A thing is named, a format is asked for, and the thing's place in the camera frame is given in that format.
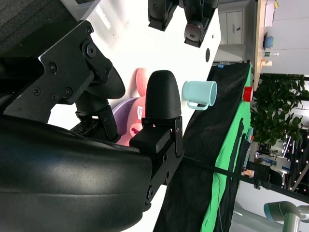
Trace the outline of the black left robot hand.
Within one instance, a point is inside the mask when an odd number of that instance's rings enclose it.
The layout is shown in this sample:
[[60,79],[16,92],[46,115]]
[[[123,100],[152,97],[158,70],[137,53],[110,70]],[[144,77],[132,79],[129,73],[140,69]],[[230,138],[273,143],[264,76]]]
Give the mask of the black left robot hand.
[[148,0],[149,27],[165,31],[177,7],[184,9],[185,43],[200,48],[219,0]]

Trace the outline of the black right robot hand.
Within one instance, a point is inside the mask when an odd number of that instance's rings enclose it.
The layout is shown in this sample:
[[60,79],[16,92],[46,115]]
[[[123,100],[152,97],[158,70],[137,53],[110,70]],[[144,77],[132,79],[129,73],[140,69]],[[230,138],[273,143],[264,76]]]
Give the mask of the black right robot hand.
[[152,73],[142,129],[119,145],[125,94],[88,21],[48,24],[0,57],[0,229],[118,232],[138,223],[183,158],[181,101]]

